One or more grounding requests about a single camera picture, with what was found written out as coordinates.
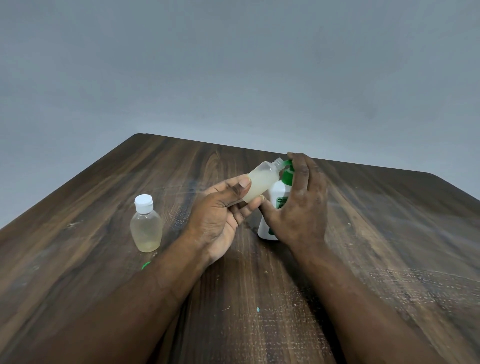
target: yellowish liquid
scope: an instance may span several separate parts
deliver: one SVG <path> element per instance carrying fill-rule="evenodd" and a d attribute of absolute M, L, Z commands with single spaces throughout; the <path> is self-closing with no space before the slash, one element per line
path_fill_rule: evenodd
<path fill-rule="evenodd" d="M 272 187 L 280 178 L 274 170 L 253 170 L 248 176 L 252 180 L 252 186 L 243 198 L 247 204 Z"/>
<path fill-rule="evenodd" d="M 130 222 L 130 230 L 138 250 L 149 253 L 160 246 L 163 221 L 155 211 L 148 215 L 136 213 Z"/>

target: person's right hand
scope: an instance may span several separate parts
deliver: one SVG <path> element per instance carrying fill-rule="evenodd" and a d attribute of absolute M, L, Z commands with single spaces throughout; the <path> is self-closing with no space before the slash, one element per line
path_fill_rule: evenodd
<path fill-rule="evenodd" d="M 265 200 L 260 210 L 275 236 L 291 250 L 324 245 L 327 226 L 327 181 L 305 154 L 289 153 L 295 174 L 287 203 L 276 209 Z"/>

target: wall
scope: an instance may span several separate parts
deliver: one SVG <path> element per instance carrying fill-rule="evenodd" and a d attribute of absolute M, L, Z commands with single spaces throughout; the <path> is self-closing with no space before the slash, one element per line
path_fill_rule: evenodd
<path fill-rule="evenodd" d="M 4 0 L 0 226 L 137 132 L 480 198 L 479 37 L 476 0 Z"/>

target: white flip-top cap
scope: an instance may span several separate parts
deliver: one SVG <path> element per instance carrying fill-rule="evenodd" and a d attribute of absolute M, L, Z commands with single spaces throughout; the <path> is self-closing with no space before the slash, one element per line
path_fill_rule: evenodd
<path fill-rule="evenodd" d="M 141 194 L 135 198 L 135 207 L 137 212 L 142 215 L 153 211 L 153 199 L 149 194 Z"/>

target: person's left arm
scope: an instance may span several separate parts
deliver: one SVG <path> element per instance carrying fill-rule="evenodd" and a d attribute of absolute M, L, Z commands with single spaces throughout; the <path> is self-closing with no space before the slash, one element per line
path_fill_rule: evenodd
<path fill-rule="evenodd" d="M 145 363 L 206 268 L 231 246 L 239 224 L 262 203 L 239 201 L 239 176 L 201 193 L 182 235 L 145 270 L 31 353 L 35 363 Z"/>

